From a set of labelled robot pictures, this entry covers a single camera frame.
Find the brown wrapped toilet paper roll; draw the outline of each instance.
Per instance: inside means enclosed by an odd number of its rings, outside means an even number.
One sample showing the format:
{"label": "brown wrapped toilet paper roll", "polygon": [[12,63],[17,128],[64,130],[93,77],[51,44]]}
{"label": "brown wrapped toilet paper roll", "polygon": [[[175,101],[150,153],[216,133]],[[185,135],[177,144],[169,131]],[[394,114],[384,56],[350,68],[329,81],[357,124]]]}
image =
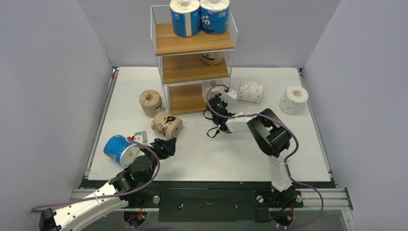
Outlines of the brown wrapped toilet paper roll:
{"label": "brown wrapped toilet paper roll", "polygon": [[167,112],[159,112],[152,121],[152,129],[166,138],[176,137],[183,126],[183,121]]}
{"label": "brown wrapped toilet paper roll", "polygon": [[155,90],[145,90],[140,94],[139,102],[148,117],[154,117],[163,111],[162,97]]}
{"label": "brown wrapped toilet paper roll", "polygon": [[223,51],[201,53],[201,59],[208,65],[216,65],[220,63],[223,58]]}

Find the white tabletop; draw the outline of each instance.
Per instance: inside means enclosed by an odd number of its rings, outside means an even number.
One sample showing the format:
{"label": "white tabletop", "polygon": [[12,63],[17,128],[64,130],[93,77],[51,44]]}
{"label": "white tabletop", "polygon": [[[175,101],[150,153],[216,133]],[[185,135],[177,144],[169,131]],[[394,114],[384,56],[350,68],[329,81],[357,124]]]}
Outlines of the white tabletop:
{"label": "white tabletop", "polygon": [[[227,107],[232,113],[257,113],[270,108],[299,139],[299,151],[289,167],[299,181],[330,181],[320,143],[308,107],[297,115],[286,115],[278,108],[279,99],[290,85],[301,86],[295,68],[234,68],[230,85],[237,89],[241,79],[264,84],[260,103],[238,101]],[[152,118],[139,104],[142,91],[153,89],[164,99],[156,67],[121,67],[92,162],[89,180],[109,180],[123,170],[103,153],[107,141],[116,134],[125,137],[146,131],[149,142],[162,138],[151,129]],[[271,181],[268,157],[250,133],[206,136],[214,127],[202,113],[180,115],[183,128],[177,137],[176,154],[162,160],[156,180],[180,181]],[[291,140],[289,151],[294,149]]]}

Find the wooden shelf board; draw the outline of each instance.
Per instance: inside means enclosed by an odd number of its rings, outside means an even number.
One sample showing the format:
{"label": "wooden shelf board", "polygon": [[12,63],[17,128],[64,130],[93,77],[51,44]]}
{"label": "wooden shelf board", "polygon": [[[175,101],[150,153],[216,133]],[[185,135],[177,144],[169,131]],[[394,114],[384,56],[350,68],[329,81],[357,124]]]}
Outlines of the wooden shelf board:
{"label": "wooden shelf board", "polygon": [[201,54],[183,54],[163,57],[163,83],[181,83],[197,80],[229,77],[227,64],[208,65]]}
{"label": "wooden shelf board", "polygon": [[205,107],[201,84],[170,87],[170,114],[202,112]]}
{"label": "wooden shelf board", "polygon": [[157,56],[231,49],[234,49],[234,44],[229,31],[221,35],[200,31],[195,36],[184,38],[174,34],[172,23],[156,24]]}

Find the printed cartoon drawing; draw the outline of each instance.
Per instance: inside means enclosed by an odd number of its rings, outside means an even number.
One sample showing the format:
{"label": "printed cartoon drawing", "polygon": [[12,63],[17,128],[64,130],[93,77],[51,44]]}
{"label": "printed cartoon drawing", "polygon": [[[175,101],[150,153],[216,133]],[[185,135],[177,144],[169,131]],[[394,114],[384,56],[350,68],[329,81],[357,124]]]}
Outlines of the printed cartoon drawing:
{"label": "printed cartoon drawing", "polygon": [[158,125],[156,126],[156,130],[157,130],[160,134],[162,134],[163,136],[166,136],[167,127],[163,127],[162,124],[158,124]]}
{"label": "printed cartoon drawing", "polygon": [[175,121],[176,118],[175,118],[174,116],[169,115],[169,116],[167,116],[167,117],[165,118],[165,120],[166,120],[166,122],[165,122],[165,124],[166,124],[166,123]]}

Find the gray wall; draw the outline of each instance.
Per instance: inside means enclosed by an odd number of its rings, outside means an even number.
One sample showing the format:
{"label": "gray wall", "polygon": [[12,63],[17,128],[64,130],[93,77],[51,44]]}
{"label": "gray wall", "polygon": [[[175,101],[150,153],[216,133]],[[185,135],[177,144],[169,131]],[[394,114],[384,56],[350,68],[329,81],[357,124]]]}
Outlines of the gray wall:
{"label": "gray wall", "polygon": [[360,231],[407,230],[408,1],[342,0],[304,76]]}
{"label": "gray wall", "polygon": [[[170,0],[78,0],[108,58],[156,66],[150,7]],[[303,67],[340,0],[231,0],[238,28],[234,66]]]}
{"label": "gray wall", "polygon": [[76,0],[0,7],[1,230],[37,231],[31,207],[83,175],[112,69]]}

